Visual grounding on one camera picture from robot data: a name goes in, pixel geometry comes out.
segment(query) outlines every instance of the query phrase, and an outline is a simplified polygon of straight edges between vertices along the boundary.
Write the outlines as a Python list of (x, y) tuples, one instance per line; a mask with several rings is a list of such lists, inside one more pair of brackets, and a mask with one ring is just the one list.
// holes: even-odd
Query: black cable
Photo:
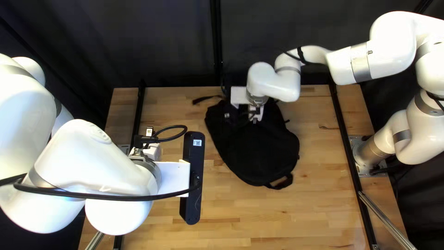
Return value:
[[(164, 131), (170, 130), (170, 129), (183, 129), (180, 133), (173, 135), (171, 137), (167, 138), (158, 138), (158, 135)], [(135, 143), (134, 147), (141, 147), (143, 143), (146, 143), (143, 147), (144, 149), (147, 149), (150, 143), (160, 143), (160, 142), (166, 142), (166, 141), (172, 141), (175, 140), (182, 135), (184, 135), (188, 131), (188, 127), (185, 125), (171, 125), (165, 128), (161, 128), (159, 131), (155, 132), (152, 136), (142, 136), (142, 135), (135, 135)]]
[(12, 176), (12, 177), (8, 177), (8, 178), (5, 178), (5, 179), (2, 179), (2, 180), (0, 180), (0, 186), (9, 184), (9, 183), (11, 183), (11, 182), (13, 182), (15, 180), (18, 180), (18, 179), (23, 179), (23, 178), (25, 178), (25, 176), (26, 176), (26, 173), (23, 173), (23, 174), (19, 174), (19, 175), (16, 175), (16, 176)]
[(41, 187), (33, 187), (28, 185), (23, 185), (20, 182), (22, 181), (23, 175), (18, 175), (14, 177), (10, 177), (9, 183), (11, 183), (11, 179), (15, 178), (17, 180), (14, 183), (14, 188), (20, 191), (34, 193), (34, 194), (45, 194), (45, 195), (53, 195), (53, 196), (63, 196), (63, 197), (72, 197), (72, 198), (81, 198), (81, 199), (95, 199), (95, 200), (106, 200), (106, 201), (123, 201), (123, 202), (147, 202), (153, 200), (160, 200), (165, 198), (171, 198), (178, 195), (186, 194), (191, 191), (194, 191), (202, 186), (202, 183), (199, 181), (199, 176), (193, 174), (193, 183), (194, 185), (188, 189), (172, 192), (168, 194), (157, 194), (157, 195), (145, 195), (145, 196), (124, 196), (124, 195), (106, 195), (106, 194), (84, 194), (84, 193), (76, 193), (69, 192), (60, 189), (54, 188), (41, 188)]
[(159, 138), (159, 139), (158, 139), (159, 142), (166, 142), (166, 141), (172, 141), (172, 140), (175, 140), (175, 139), (181, 137), (182, 135), (184, 135), (184, 134), (188, 131), (188, 128), (187, 128), (187, 126), (185, 126), (185, 125), (171, 125), (171, 126), (168, 126), (168, 127), (165, 127), (165, 128), (161, 128), (159, 131), (157, 131), (156, 133), (154, 133), (153, 136), (157, 137), (160, 133), (162, 133), (162, 132), (164, 132), (164, 131), (167, 131), (167, 130), (169, 130), (169, 129), (183, 129), (183, 130), (182, 130), (180, 133), (178, 133), (178, 134), (176, 134), (176, 135), (173, 135), (173, 136), (171, 136), (171, 137), (167, 137), (167, 138)]

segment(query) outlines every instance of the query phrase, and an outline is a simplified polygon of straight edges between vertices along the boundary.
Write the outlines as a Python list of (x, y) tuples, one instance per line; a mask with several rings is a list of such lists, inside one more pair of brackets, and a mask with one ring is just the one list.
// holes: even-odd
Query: black backpack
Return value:
[[(249, 121), (248, 105), (234, 108), (222, 100), (208, 108), (205, 124), (219, 155), (233, 173), (253, 186), (282, 189), (293, 183), (291, 171), (299, 159), (299, 140), (285, 127), (272, 98), (261, 121)], [(286, 177), (276, 185), (271, 182)]]

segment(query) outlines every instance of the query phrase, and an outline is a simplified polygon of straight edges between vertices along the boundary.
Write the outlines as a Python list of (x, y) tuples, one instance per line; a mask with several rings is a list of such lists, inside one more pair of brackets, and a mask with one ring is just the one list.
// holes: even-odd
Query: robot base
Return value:
[[(349, 142), (350, 142), (350, 146), (352, 147), (353, 150), (353, 157), (356, 156), (356, 152), (357, 149), (362, 146), (363, 144), (365, 144), (365, 141), (362, 140), (362, 136), (349, 136)], [(370, 170), (375, 169), (377, 166), (376, 165), (360, 165), (355, 161), (356, 164), (356, 170), (358, 171), (358, 175), (360, 178), (363, 177), (385, 177), (387, 176), (386, 173), (377, 173), (375, 175), (371, 175), (370, 174)], [(379, 168), (383, 169), (383, 168), (387, 168), (387, 164), (385, 162), (385, 160), (382, 160), (379, 164), (378, 164)]]

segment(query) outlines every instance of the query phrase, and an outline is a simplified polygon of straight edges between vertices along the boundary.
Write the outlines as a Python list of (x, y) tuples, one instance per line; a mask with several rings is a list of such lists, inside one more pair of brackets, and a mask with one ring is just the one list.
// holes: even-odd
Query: wooden tabletop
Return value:
[[(206, 136), (202, 215), (189, 226), (178, 213), (179, 198), (155, 201), (146, 221), (125, 235), (124, 249), (368, 249), (328, 86), (303, 85), (298, 101), (279, 103), (284, 119), (290, 119), (287, 128), (301, 144), (293, 184), (282, 190), (247, 185), (219, 157), (204, 122), (206, 109), (219, 100), (191, 104), (216, 94), (218, 87), (146, 89), (140, 131), (149, 125), (184, 124)], [(339, 86), (338, 95), (349, 135), (373, 134), (360, 86)], [(137, 89), (114, 89), (105, 132), (116, 144), (131, 140), (136, 102)], [(161, 146), (163, 161), (182, 158), (181, 139)], [(404, 231), (388, 178), (361, 178), (361, 183)], [(371, 218), (381, 249), (398, 249), (377, 218)], [(79, 250), (95, 232), (85, 220)], [(106, 235), (98, 249), (111, 250), (113, 239)]]

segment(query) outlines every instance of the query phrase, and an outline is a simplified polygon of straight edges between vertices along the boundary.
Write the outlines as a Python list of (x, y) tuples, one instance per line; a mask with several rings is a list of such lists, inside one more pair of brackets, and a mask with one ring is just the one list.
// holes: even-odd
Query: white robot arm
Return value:
[[(97, 230), (122, 235), (146, 219), (153, 195), (192, 191), (189, 162), (155, 162), (159, 144), (127, 156), (100, 128), (57, 107), (35, 61), (0, 54), (0, 79), (0, 179), (24, 176), (21, 183), (0, 184), (0, 207), (17, 225), (52, 233), (85, 206)], [(49, 195), (36, 188), (50, 188), (43, 190)]]
[[(336, 51), (308, 45), (301, 47), (300, 51), (305, 61), (327, 65), (336, 84), (347, 85), (405, 70), (415, 55), (419, 59), (437, 49), (435, 45), (442, 42), (443, 30), (443, 20), (410, 12), (389, 12), (373, 23), (367, 42)], [(288, 53), (301, 57), (298, 49)], [(439, 84), (439, 78), (444, 73), (434, 70), (439, 67), (435, 61), (438, 56), (429, 55), (416, 64), (416, 69), (418, 81), (425, 90), (444, 94), (444, 86)], [(303, 65), (300, 60), (284, 53), (276, 58), (274, 68), (264, 62), (255, 63), (248, 72), (247, 90), (254, 97), (269, 96), (285, 102), (296, 101)]]
[[(232, 88), (232, 104), (261, 107), (268, 97), (296, 101), (304, 61), (327, 65), (338, 85), (394, 75), (415, 61), (417, 81), (423, 90), (365, 145), (353, 149), (355, 159), (368, 166), (396, 154), (405, 164), (419, 164), (444, 151), (444, 111), (440, 107), (444, 104), (444, 20), (389, 12), (373, 23), (370, 40), (365, 43), (337, 51), (309, 45), (288, 53), (293, 58), (286, 53), (279, 55), (274, 68), (264, 62), (252, 65), (246, 90)], [(254, 118), (260, 121), (261, 116)]]

